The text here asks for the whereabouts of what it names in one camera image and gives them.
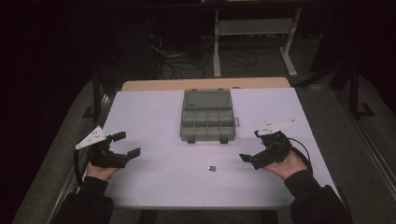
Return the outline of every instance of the table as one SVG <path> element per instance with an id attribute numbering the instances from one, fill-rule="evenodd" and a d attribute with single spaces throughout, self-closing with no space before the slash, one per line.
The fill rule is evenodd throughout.
<path id="1" fill-rule="evenodd" d="M 209 80 L 224 88 L 230 83 L 246 87 L 249 82 L 257 84 L 272 79 Z M 219 85 L 222 80 L 229 84 Z M 283 133 L 308 148 L 319 184 L 335 189 L 294 89 L 284 86 L 231 89 L 233 112 L 240 121 L 235 140 L 226 145 L 219 142 L 188 144 L 179 137 L 184 95 L 180 88 L 190 88 L 194 82 L 198 88 L 207 80 L 186 81 L 185 86 L 175 85 L 176 90 L 169 88 L 174 80 L 142 82 L 140 84 L 153 83 L 157 87 L 153 91 L 150 88 L 146 88 L 150 91 L 143 91 L 131 88 L 133 82 L 125 83 L 104 127 L 106 134 L 127 133 L 125 139 L 111 145 L 111 150 L 126 153 L 141 147 L 141 156 L 117 172 L 107 189 L 106 195 L 116 205 L 136 209 L 275 209 L 289 206 L 293 198 L 280 178 L 264 170 L 256 171 L 239 158 L 239 153 L 254 155 L 263 150 L 254 131 L 260 129 L 266 119 L 297 121 Z M 159 83 L 166 83 L 166 91 L 157 89 Z M 216 166 L 217 171 L 208 171 L 207 166 Z"/>

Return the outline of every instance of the open storage case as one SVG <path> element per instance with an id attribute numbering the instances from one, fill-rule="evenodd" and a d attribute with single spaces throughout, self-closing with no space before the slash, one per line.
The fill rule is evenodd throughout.
<path id="1" fill-rule="evenodd" d="M 182 141 L 220 141 L 235 139 L 235 121 L 230 90 L 185 91 L 181 113 Z"/>

